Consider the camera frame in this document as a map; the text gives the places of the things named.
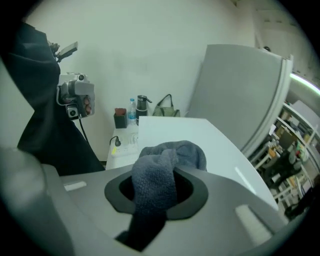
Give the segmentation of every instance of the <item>water bottle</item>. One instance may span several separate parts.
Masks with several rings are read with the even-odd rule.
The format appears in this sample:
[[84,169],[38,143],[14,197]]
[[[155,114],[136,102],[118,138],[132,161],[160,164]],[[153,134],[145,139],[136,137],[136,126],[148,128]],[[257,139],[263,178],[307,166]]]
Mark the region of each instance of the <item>water bottle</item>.
[[129,118],[129,125],[135,125],[136,124],[136,103],[135,99],[130,99],[130,106],[128,109],[128,118]]

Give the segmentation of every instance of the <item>handbag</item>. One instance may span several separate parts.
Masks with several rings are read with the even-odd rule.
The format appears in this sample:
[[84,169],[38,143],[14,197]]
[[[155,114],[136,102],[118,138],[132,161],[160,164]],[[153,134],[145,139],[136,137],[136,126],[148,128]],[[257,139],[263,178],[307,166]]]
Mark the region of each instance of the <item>handbag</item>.
[[[162,102],[166,97],[170,96],[171,106],[161,106]],[[166,95],[160,102],[155,106],[153,114],[154,117],[180,117],[180,110],[174,109],[174,104],[172,103],[171,94]]]

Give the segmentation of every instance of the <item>bag handle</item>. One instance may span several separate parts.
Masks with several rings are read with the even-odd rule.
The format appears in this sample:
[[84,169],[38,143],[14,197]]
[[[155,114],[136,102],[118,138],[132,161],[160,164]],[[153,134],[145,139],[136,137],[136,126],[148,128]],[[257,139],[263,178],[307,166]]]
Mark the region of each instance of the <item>bag handle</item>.
[[160,100],[160,102],[157,104],[158,107],[161,106],[162,102],[165,100],[166,97],[170,96],[170,100],[171,100],[171,107],[174,106],[174,104],[172,103],[172,96],[171,94],[166,95],[162,100]]

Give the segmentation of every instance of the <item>gray towel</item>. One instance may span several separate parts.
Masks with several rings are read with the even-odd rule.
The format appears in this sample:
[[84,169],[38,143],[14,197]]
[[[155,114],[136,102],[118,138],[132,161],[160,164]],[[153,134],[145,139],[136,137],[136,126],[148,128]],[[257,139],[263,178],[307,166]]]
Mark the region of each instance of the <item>gray towel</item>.
[[128,231],[116,239],[142,251],[166,223],[166,210],[175,206],[177,191],[173,170],[185,165],[206,170],[206,156],[190,141],[145,147],[132,167],[135,213]]

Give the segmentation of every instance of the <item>fluorescent light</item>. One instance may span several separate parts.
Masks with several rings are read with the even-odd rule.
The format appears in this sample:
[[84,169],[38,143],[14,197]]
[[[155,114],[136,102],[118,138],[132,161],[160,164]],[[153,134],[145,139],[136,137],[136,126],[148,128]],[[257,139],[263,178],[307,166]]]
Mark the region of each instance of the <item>fluorescent light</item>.
[[302,77],[291,73],[290,77],[299,81],[300,83],[304,84],[305,86],[308,86],[311,90],[313,90],[316,94],[318,94],[320,96],[320,89],[318,87],[316,87],[315,85],[313,85],[312,83],[308,82],[307,80],[303,79]]

